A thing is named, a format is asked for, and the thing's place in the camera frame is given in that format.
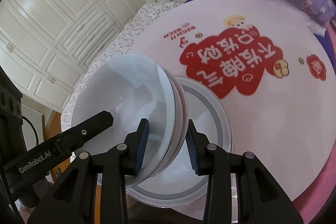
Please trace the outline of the grey rimmed white plate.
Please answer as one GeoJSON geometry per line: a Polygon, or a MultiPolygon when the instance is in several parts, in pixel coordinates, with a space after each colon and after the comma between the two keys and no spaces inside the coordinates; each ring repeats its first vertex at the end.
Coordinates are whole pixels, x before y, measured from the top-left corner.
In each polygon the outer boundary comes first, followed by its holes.
{"type": "Polygon", "coordinates": [[[206,147],[212,143],[232,151],[232,129],[218,97],[201,83],[179,76],[187,98],[187,133],[173,161],[159,174],[127,188],[135,200],[156,207],[192,203],[207,192],[206,147]]]}

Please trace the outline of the large white bowl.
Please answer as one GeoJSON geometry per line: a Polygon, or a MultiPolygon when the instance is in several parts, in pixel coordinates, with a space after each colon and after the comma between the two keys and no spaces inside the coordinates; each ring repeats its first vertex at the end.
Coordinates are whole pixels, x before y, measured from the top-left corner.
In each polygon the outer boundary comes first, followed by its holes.
{"type": "Polygon", "coordinates": [[[116,57],[100,67],[77,98],[72,126],[101,111],[112,114],[112,127],[75,151],[91,155],[107,152],[135,132],[142,118],[149,121],[149,136],[142,167],[136,176],[126,176],[126,187],[145,181],[165,157],[175,125],[175,98],[163,68],[142,55],[116,57]]]}

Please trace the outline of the round white printed table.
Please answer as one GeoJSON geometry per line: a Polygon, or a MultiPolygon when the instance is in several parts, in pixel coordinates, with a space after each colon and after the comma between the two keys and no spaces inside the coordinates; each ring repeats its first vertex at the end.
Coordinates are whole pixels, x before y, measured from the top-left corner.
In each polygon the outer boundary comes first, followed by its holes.
{"type": "Polygon", "coordinates": [[[254,152],[291,199],[315,180],[335,141],[335,72],[298,13],[262,0],[195,0],[134,41],[221,100],[233,152],[254,152]]]}

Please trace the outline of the cream wardrobe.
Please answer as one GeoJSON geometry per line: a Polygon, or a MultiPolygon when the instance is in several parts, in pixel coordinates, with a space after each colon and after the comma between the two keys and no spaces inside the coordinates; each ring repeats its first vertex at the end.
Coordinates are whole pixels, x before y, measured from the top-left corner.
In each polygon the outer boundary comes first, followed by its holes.
{"type": "Polygon", "coordinates": [[[26,96],[62,111],[78,79],[143,0],[2,0],[1,67],[26,96]]]}

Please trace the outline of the heart pattern bed sheet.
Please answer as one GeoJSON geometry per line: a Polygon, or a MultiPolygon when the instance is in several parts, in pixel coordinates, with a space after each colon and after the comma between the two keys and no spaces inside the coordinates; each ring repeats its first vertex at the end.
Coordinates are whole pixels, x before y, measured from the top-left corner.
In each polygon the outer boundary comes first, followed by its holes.
{"type": "Polygon", "coordinates": [[[149,2],[144,4],[136,15],[123,27],[122,31],[113,37],[104,35],[107,39],[102,50],[94,55],[94,60],[88,70],[77,81],[74,91],[67,101],[60,117],[61,130],[65,131],[71,127],[72,114],[75,103],[88,79],[107,61],[127,54],[134,44],[136,38],[143,33],[143,30],[150,26],[155,20],[161,18],[168,11],[182,5],[181,2],[149,2]]]}

